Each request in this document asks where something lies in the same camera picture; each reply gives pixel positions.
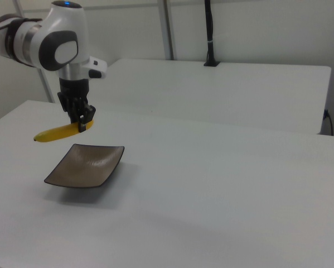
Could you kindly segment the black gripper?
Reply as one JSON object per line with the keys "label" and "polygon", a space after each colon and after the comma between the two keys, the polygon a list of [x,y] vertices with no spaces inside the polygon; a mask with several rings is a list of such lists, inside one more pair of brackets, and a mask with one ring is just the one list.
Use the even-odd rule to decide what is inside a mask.
{"label": "black gripper", "polygon": [[78,122],[78,131],[86,131],[86,121],[92,121],[95,107],[88,103],[89,80],[59,79],[58,98],[64,112],[68,113],[70,123]]}

